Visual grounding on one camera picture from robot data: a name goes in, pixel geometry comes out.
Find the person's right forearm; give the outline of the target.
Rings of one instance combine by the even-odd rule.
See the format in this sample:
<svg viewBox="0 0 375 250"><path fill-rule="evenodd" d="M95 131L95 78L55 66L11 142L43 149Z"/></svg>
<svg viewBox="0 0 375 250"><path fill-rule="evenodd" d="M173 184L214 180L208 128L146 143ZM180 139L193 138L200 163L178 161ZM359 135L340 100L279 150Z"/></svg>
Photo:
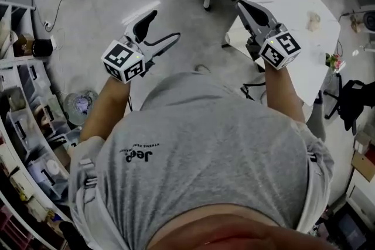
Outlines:
<svg viewBox="0 0 375 250"><path fill-rule="evenodd" d="M275 69L265 62L265 86L268 107L305 123L302 100L297 96L288 69Z"/></svg>

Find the small beige object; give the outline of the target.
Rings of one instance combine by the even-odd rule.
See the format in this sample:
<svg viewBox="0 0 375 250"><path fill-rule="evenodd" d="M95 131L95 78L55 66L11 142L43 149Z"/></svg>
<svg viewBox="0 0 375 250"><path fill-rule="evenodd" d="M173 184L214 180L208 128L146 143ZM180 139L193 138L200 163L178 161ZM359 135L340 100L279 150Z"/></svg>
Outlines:
<svg viewBox="0 0 375 250"><path fill-rule="evenodd" d="M306 24L306 29L310 32L317 31L321 26L321 17L316 12L312 11L309 11L307 15L308 21Z"/></svg>

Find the white floor fan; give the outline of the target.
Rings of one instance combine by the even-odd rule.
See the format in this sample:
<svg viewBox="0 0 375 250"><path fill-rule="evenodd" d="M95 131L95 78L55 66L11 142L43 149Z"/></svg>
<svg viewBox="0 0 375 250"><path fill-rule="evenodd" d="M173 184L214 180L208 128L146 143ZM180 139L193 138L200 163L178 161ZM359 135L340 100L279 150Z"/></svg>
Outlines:
<svg viewBox="0 0 375 250"><path fill-rule="evenodd" d="M68 94L63 101L67 120L75 126L82 126L97 98L98 94L93 90Z"/></svg>

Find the pink flower bouquet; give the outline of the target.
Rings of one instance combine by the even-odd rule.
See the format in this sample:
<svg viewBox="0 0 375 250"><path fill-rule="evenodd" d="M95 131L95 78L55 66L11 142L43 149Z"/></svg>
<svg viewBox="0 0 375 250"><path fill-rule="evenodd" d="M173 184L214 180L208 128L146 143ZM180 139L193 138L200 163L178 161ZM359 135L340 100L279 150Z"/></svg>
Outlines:
<svg viewBox="0 0 375 250"><path fill-rule="evenodd" d="M325 66L329 67L333 72L339 73L345 65L346 62L341 60L337 54L325 54Z"/></svg>

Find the black round appliance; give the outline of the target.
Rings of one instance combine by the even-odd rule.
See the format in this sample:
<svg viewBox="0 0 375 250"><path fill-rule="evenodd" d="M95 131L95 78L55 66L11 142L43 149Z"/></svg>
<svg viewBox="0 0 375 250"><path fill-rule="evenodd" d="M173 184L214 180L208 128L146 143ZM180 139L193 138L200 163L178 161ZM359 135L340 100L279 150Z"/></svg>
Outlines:
<svg viewBox="0 0 375 250"><path fill-rule="evenodd" d="M31 52L33 57L49 57L53 49L51 39L36 39L32 43Z"/></svg>

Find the clear plastic storage box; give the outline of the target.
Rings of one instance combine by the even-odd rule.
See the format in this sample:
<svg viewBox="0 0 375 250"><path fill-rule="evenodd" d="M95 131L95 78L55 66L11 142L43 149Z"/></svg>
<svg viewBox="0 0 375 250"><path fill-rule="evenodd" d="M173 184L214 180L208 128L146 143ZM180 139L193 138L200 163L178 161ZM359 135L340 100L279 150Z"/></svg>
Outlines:
<svg viewBox="0 0 375 250"><path fill-rule="evenodd" d="M7 123L11 124L22 145L22 155L29 156L39 146L39 136L36 127L26 109L9 111L6 115Z"/></svg>
<svg viewBox="0 0 375 250"><path fill-rule="evenodd" d="M57 161L49 153L44 153L27 165L34 181L52 200L64 202L67 198L68 177L63 174Z"/></svg>
<svg viewBox="0 0 375 250"><path fill-rule="evenodd" d="M37 61L20 65L18 66L18 73L28 101L32 101L38 96L47 97L52 94L51 83L43 62Z"/></svg>

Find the flat cardboard box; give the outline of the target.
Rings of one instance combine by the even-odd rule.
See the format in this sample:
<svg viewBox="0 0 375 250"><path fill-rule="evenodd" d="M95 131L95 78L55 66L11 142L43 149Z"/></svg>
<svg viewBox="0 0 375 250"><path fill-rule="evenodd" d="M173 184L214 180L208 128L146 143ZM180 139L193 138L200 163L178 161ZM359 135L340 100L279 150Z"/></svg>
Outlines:
<svg viewBox="0 0 375 250"><path fill-rule="evenodd" d="M355 152L351 165L368 181L375 176L375 152L369 150L366 154Z"/></svg>

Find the person's left forearm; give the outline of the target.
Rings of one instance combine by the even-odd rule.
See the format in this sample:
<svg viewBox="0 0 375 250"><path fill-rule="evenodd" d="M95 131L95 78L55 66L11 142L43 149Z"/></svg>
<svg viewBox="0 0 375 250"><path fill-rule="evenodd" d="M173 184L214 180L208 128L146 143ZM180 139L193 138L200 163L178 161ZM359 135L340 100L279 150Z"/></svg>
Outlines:
<svg viewBox="0 0 375 250"><path fill-rule="evenodd" d="M113 128L124 117L130 89L130 83L124 84L114 77L108 78L81 130L81 142L94 136L104 140L109 137Z"/></svg>

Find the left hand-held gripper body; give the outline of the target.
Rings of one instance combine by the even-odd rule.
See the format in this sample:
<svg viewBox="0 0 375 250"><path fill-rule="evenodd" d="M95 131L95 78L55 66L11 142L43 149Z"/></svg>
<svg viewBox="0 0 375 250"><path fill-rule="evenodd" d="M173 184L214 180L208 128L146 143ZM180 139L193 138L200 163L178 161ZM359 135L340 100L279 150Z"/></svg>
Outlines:
<svg viewBox="0 0 375 250"><path fill-rule="evenodd" d="M105 70L116 80L126 84L135 77L143 77L154 65L154 57L164 49L164 40L147 42L134 34L124 35L124 41L113 40L101 56Z"/></svg>

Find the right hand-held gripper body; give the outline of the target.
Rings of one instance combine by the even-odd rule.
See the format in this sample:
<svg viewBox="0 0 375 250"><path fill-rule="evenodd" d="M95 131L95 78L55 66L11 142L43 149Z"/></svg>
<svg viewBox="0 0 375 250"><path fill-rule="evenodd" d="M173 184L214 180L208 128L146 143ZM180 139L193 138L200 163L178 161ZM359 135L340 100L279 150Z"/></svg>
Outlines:
<svg viewBox="0 0 375 250"><path fill-rule="evenodd" d="M278 22L252 30L246 48L253 59L262 58L277 70L292 62L302 49L287 27Z"/></svg>

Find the white marble table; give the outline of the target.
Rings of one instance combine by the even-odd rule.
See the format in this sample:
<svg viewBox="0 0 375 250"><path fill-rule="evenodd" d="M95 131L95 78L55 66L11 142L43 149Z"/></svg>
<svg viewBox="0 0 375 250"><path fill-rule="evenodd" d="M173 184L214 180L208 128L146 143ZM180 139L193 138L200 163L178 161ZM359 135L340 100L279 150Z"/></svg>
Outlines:
<svg viewBox="0 0 375 250"><path fill-rule="evenodd" d="M329 69L325 66L325 54L333 54L338 42L339 22L321 0L248 1L267 8L300 44L300 54L286 68L297 96L302 100L305 118L308 119ZM316 12L321 17L321 26L315 32L306 29L309 11ZM260 67L264 67L265 61L262 58L253 59L246 48L250 36L251 33L244 28L240 18L236 18L225 35L224 44L234 47Z"/></svg>

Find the black mesh office chair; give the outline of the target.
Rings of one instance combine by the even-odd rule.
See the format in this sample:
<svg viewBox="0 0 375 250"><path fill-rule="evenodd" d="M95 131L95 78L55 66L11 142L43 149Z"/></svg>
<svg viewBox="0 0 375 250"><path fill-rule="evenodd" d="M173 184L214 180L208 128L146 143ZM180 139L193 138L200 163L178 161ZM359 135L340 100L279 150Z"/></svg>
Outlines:
<svg viewBox="0 0 375 250"><path fill-rule="evenodd" d="M355 136L357 134L356 121L364 107L375 107L375 81L365 84L359 80L349 80L343 85L341 74L337 73L336 77L339 79L338 95L331 94L327 90L323 91L323 95L336 100L333 110L324 118L330 119L337 112L344 122L345 130L351 130Z"/></svg>

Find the white metal shelving unit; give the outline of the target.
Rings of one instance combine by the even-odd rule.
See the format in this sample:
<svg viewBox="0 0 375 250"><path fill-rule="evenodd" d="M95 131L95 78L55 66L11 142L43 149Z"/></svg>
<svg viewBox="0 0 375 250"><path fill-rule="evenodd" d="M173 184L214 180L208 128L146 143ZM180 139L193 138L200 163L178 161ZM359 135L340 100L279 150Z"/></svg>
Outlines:
<svg viewBox="0 0 375 250"><path fill-rule="evenodd" d="M18 250L68 250L73 231L67 198L52 201L27 165L49 153L69 178L68 152L77 145L80 129L69 125L53 93L32 101L25 96L18 66L41 61L47 70L46 59L31 54L32 12L32 0L0 0L0 232ZM28 111L39 136L38 148L27 157L6 121L9 111L21 109Z"/></svg>

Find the person's grey t-shirt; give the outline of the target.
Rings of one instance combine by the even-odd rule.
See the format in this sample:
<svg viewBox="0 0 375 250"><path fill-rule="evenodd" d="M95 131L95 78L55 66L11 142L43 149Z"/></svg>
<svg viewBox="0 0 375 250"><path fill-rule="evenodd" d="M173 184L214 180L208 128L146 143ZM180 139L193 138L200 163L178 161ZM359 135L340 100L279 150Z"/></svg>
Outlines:
<svg viewBox="0 0 375 250"><path fill-rule="evenodd" d="M147 250L168 221L215 204L309 235L328 204L333 164L306 123L207 74L180 73L125 113L106 140L74 148L70 211L94 250Z"/></svg>

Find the small black round fan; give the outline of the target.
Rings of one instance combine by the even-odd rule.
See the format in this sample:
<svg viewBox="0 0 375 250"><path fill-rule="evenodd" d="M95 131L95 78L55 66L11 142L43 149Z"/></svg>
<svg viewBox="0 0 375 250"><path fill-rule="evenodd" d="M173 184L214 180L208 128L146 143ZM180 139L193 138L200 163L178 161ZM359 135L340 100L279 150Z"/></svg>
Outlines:
<svg viewBox="0 0 375 250"><path fill-rule="evenodd" d="M375 32L375 11L369 11L363 15L363 24L367 30Z"/></svg>

